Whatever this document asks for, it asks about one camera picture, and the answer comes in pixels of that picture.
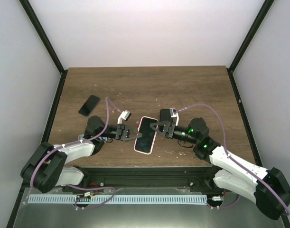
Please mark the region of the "dark blue phone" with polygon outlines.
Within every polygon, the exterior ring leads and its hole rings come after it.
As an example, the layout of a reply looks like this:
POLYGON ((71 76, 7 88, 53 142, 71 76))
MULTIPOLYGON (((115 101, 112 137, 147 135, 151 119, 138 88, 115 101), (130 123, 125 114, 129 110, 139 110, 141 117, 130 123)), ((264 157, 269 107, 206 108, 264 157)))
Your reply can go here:
POLYGON ((99 104, 100 98, 95 95, 90 95, 82 107, 79 109, 78 113, 88 117, 93 109, 99 104))

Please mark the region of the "light blue phone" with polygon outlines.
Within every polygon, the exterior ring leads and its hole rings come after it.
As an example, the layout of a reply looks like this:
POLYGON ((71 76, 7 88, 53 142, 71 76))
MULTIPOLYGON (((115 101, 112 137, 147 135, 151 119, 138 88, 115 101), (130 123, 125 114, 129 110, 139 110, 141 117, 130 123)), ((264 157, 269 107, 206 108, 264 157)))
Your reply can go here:
POLYGON ((79 135, 78 136, 78 140, 80 141, 80 140, 84 140, 85 138, 84 138, 84 134, 81 134, 81 135, 79 135))

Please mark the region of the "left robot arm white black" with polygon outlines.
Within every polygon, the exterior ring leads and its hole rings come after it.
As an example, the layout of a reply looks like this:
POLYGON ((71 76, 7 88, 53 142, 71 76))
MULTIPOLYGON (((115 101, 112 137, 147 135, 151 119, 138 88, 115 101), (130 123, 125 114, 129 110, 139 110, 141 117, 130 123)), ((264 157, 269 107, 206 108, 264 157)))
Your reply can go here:
POLYGON ((135 128, 125 124, 106 125, 100 117, 92 116, 80 140, 63 145, 41 143, 22 168, 20 176, 42 193, 64 185, 73 185, 84 192, 90 186, 86 173, 77 166, 66 167, 67 163, 96 155, 106 144, 103 138, 131 141, 141 137, 142 133, 135 128))

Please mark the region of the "black phone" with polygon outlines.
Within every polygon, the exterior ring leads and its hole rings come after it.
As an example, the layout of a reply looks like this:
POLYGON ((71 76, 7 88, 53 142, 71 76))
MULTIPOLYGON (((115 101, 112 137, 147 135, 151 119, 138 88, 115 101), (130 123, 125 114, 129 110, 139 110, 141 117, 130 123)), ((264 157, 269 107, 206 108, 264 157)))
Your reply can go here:
POLYGON ((172 122, 172 117, 171 117, 169 109, 161 109, 160 110, 159 121, 160 122, 163 122, 163 121, 172 122))

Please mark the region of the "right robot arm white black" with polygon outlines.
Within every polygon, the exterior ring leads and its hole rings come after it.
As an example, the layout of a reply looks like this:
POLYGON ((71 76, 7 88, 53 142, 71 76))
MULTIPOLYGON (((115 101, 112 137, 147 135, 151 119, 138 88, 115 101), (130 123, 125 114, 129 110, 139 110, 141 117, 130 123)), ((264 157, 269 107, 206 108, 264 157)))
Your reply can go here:
POLYGON ((290 214, 290 185, 284 174, 275 167, 269 170, 229 152, 224 144, 209 136, 203 118, 192 119, 188 127, 169 121, 152 123, 150 127, 165 138, 194 144, 195 155, 218 168, 215 174, 204 178, 204 187, 208 191, 221 188, 237 193, 273 220, 290 214))

